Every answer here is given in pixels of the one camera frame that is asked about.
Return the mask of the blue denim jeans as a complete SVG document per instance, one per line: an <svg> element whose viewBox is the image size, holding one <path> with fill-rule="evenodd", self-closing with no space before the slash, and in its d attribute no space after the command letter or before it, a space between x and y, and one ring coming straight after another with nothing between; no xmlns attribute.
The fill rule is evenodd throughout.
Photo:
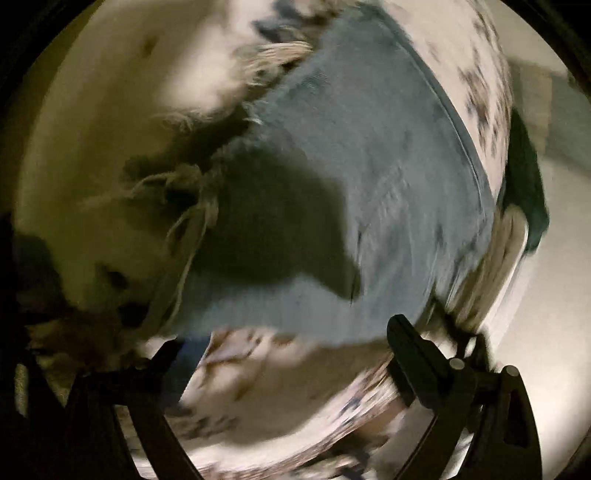
<svg viewBox="0 0 591 480"><path fill-rule="evenodd" d="M180 116L89 201L162 221L141 279L97 265L124 347L180 329L269 328L329 343L382 337L457 290L487 248L494 199L445 89L387 9L276 1L252 21L241 102Z"/></svg>

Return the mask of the dark green garment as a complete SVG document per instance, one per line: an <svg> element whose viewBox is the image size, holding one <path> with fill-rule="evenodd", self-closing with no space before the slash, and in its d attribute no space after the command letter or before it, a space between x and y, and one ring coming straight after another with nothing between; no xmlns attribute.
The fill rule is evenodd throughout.
<svg viewBox="0 0 591 480"><path fill-rule="evenodd" d="M501 195L502 209L521 209L528 225L526 253L535 252L550 225L538 154L516 108L511 112L508 160Z"/></svg>

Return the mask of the floral patterned bed blanket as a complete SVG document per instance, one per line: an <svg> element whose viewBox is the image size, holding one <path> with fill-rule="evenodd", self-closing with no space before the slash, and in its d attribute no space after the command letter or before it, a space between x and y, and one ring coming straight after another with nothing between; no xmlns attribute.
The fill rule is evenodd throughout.
<svg viewBox="0 0 591 480"><path fill-rule="evenodd" d="M141 279L144 254L164 257L165 224L133 225L116 207L89 201L117 189L126 161L166 150L180 116L211 121L241 102L252 21L276 1L105 1L58 67L26 149L16 228L23 243L27 349L61 403L79 373L110 372L151 359L170 339L200 340L204 355L165 419L208 479L325 478L349 463L326 450L402 406L382 337L329 343L263 327L180 329L124 347L101 319L112 294L96 267L115 263ZM509 67L484 1L343 1L383 6L461 116L494 199L483 257L457 290L433 297L415 323L444 349L445 318L480 332L522 237L499 237L497 199L511 125Z"/></svg>

